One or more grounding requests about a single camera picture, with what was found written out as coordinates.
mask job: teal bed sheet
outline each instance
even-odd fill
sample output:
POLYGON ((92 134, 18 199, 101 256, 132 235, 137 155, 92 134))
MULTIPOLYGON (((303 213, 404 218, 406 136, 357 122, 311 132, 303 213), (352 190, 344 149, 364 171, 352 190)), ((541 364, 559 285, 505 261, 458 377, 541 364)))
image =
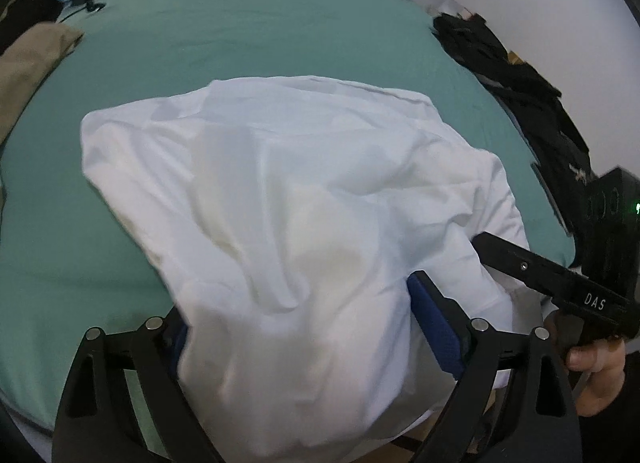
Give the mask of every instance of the teal bed sheet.
POLYGON ((79 125, 92 110, 242 76, 313 74, 418 91, 472 146, 500 157, 532 250, 573 259, 523 139, 411 1, 99 1, 104 10, 67 21, 84 39, 37 91, 0 165, 0 390, 41 426, 53 427, 87 328, 133 329, 172 306, 82 176, 79 125))

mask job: black device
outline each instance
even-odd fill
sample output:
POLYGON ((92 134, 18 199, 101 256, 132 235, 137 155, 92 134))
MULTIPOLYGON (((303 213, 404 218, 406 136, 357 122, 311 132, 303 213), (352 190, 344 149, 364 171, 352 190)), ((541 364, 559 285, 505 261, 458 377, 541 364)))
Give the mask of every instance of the black device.
MULTIPOLYGON (((529 335, 500 332, 484 319, 471 320, 458 303, 442 296, 423 271, 413 273, 407 286, 412 309, 440 366, 458 379, 411 462, 580 463, 577 414, 548 332, 543 328, 529 335), (512 372, 495 428, 479 453, 468 454, 500 369, 512 372)), ((136 331, 86 332, 60 401, 53 463, 224 463, 172 372, 182 328, 174 309, 166 318, 148 319, 136 331), (146 449, 125 369, 137 371, 171 460, 146 449)))
POLYGON ((590 331, 590 337, 583 343, 615 335, 626 338, 638 335, 640 306, 635 299, 628 299, 493 234, 478 234, 471 243, 483 265, 548 295, 561 311, 583 319, 590 331))
POLYGON ((640 180, 616 167, 587 185, 587 248, 582 273, 640 302, 640 180))

